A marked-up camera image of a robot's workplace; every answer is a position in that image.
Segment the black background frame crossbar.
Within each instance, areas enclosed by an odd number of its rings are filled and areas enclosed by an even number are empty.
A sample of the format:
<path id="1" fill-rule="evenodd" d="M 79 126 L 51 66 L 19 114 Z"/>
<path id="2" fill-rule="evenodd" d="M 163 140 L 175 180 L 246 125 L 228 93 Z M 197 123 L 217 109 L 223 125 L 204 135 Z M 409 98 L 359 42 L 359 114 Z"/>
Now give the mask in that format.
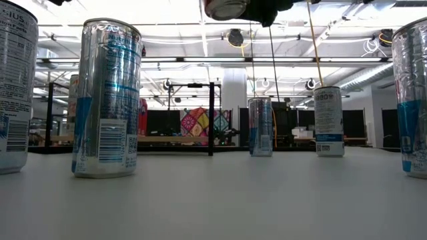
<path id="1" fill-rule="evenodd" d="M 169 90 L 172 87 L 187 87 L 187 88 L 202 88 L 202 87 L 221 87 L 221 84 L 215 84 L 213 82 L 207 83 L 187 83 L 187 84 L 172 84 L 170 83 L 167 87 L 165 87 L 167 90 Z"/>

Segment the black table frame rail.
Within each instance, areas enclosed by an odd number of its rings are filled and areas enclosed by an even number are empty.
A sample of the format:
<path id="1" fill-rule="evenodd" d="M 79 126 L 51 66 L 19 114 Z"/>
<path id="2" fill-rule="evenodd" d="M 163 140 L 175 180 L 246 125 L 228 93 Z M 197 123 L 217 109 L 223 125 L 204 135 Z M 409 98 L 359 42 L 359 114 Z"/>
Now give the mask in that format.
<path id="1" fill-rule="evenodd" d="M 248 152 L 247 147 L 230 147 L 230 146 L 214 146 L 213 153 L 230 152 L 230 151 L 244 151 Z M 70 145 L 66 146 L 50 146 L 50 147 L 28 147 L 29 153 L 37 154 L 64 154 L 72 153 L 73 147 Z M 138 146 L 137 152 L 200 152 L 208 153 L 209 147 L 206 146 Z"/>

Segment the wooden shelf board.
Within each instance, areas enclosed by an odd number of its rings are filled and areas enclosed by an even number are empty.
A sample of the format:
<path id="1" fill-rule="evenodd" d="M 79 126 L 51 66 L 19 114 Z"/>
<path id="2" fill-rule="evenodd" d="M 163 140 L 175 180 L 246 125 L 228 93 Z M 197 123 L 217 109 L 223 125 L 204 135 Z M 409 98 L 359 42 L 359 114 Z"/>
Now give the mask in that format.
<path id="1" fill-rule="evenodd" d="M 51 141 L 73 141 L 73 136 L 52 136 Z M 178 143 L 191 143 L 191 142 L 208 142 L 208 137 L 186 137 L 186 136 L 143 136 L 138 135 L 139 142 L 178 142 Z"/>

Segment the white blue Celsius can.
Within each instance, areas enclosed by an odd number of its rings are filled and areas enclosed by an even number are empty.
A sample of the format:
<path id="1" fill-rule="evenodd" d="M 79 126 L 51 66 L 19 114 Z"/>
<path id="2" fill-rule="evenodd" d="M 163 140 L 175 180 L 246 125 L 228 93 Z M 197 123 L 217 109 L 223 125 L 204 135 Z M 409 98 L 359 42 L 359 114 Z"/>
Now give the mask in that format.
<path id="1" fill-rule="evenodd" d="M 38 36 L 31 12 L 0 0 L 0 175 L 27 161 Z"/>
<path id="2" fill-rule="evenodd" d="M 339 87 L 314 91 L 316 153 L 320 157 L 344 156 L 342 95 Z"/>

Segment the black shelf frame post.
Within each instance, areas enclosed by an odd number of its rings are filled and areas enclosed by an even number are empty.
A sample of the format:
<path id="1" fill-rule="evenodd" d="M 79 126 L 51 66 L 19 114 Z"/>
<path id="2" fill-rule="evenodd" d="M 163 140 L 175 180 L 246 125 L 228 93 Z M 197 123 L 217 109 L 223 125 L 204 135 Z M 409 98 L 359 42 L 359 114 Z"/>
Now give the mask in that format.
<path id="1" fill-rule="evenodd" d="M 214 82 L 209 83 L 209 130 L 208 130 L 208 155 L 214 153 Z"/>
<path id="2" fill-rule="evenodd" d="M 51 146 L 51 130 L 52 130 L 52 108 L 53 108 L 53 91 L 54 83 L 48 84 L 48 98 L 47 98 L 47 118 L 46 118 L 46 129 L 45 129 L 45 148 L 48 149 Z"/>

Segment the silver blue energy drink can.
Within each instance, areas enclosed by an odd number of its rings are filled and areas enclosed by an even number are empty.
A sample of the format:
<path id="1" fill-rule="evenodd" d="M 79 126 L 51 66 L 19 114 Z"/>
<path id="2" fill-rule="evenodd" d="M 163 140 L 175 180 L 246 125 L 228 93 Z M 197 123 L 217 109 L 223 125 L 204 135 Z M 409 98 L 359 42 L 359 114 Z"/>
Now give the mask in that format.
<path id="1" fill-rule="evenodd" d="M 427 179 L 427 17 L 392 36 L 403 171 Z"/>
<path id="2" fill-rule="evenodd" d="M 83 24 L 71 171 L 131 175 L 137 163 L 141 33 L 109 18 Z"/>
<path id="3" fill-rule="evenodd" d="M 270 98 L 248 101 L 249 150 L 252 157 L 271 157 L 273 151 L 272 104 Z"/>

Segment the white boxes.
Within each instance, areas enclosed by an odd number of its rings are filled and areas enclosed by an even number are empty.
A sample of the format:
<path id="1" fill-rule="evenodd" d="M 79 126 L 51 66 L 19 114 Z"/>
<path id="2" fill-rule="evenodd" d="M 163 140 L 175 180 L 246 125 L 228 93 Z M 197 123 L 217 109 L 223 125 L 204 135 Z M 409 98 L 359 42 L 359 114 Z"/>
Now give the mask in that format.
<path id="1" fill-rule="evenodd" d="M 314 132 L 307 130 L 306 127 L 295 127 L 292 129 L 292 135 L 297 139 L 313 139 Z"/>

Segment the red Fanta strawberry can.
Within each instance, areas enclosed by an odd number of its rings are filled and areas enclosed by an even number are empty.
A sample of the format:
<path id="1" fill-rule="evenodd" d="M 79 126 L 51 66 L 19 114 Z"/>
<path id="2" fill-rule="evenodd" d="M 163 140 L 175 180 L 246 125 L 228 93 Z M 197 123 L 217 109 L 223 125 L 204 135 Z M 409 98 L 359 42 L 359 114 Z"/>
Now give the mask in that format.
<path id="1" fill-rule="evenodd" d="M 147 131 L 147 102 L 144 98 L 139 99 L 138 111 L 138 135 L 145 136 Z"/>
<path id="2" fill-rule="evenodd" d="M 251 0 L 203 0 L 205 14 L 217 21 L 239 17 Z"/>

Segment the colourful patterned panel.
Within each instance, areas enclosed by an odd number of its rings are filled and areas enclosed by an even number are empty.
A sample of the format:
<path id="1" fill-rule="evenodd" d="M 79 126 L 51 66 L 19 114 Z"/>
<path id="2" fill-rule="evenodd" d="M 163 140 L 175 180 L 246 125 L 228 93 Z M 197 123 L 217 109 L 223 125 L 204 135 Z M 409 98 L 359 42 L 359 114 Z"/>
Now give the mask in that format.
<path id="1" fill-rule="evenodd" d="M 209 109 L 198 107 L 180 111 L 181 134 L 186 137 L 207 137 L 209 135 Z M 214 145 L 229 145 L 232 138 L 226 131 L 232 129 L 232 110 L 213 112 Z"/>

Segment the long ceiling light strip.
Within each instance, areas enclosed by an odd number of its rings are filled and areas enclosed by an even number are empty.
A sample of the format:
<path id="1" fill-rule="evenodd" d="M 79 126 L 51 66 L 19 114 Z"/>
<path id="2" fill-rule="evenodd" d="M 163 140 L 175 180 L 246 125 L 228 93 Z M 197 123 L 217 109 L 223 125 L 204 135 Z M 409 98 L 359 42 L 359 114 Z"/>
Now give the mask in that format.
<path id="1" fill-rule="evenodd" d="M 390 57 L 320 57 L 320 63 L 389 63 Z M 142 63 L 315 63 L 315 57 L 143 57 Z"/>

